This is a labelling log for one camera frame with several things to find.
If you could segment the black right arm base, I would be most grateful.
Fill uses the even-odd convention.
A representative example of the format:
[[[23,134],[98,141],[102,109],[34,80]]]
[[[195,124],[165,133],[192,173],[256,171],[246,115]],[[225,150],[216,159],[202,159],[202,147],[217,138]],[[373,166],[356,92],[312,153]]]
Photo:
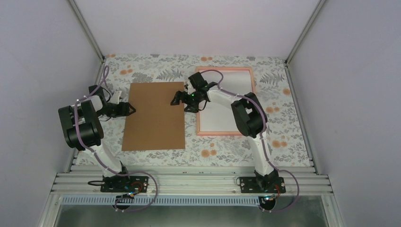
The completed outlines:
[[[237,178],[241,193],[286,193],[284,178],[280,176],[242,176]]]

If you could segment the brown cardboard backing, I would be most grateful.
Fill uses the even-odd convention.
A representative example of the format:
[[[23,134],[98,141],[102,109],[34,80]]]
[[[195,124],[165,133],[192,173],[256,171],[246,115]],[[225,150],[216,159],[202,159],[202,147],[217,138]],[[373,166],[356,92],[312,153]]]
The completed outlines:
[[[122,151],[185,148],[184,106],[171,105],[183,82],[132,83],[129,103],[135,113],[126,117]]]

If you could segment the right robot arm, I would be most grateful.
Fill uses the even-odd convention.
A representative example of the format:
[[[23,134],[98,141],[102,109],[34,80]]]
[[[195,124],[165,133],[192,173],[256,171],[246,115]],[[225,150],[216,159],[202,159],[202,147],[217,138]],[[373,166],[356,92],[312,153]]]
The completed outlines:
[[[267,116],[255,93],[245,95],[235,94],[222,88],[223,79],[218,82],[207,82],[204,72],[196,72],[189,76],[189,82],[194,91],[177,91],[171,105],[184,104],[184,111],[198,113],[201,103],[216,103],[231,110],[238,131],[245,136],[251,146],[255,160],[255,178],[257,189],[268,192],[278,180],[278,169],[271,163],[265,141],[267,130]]]

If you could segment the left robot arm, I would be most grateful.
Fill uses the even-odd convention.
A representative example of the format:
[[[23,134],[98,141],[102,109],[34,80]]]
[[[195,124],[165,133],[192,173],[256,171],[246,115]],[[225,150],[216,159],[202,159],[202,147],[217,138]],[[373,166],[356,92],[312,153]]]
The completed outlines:
[[[103,171],[103,177],[113,179],[113,186],[124,192],[131,187],[127,170],[109,148],[103,144],[104,130],[99,118],[127,117],[136,112],[128,102],[121,102],[121,92],[111,94],[102,86],[93,85],[89,95],[58,109],[64,139],[70,148],[91,155]]]

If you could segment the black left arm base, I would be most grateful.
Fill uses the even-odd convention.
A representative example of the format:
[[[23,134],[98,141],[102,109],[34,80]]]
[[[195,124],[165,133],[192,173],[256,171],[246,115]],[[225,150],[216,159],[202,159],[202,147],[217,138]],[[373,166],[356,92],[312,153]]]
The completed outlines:
[[[101,192],[139,193],[147,192],[148,176],[104,177]]]

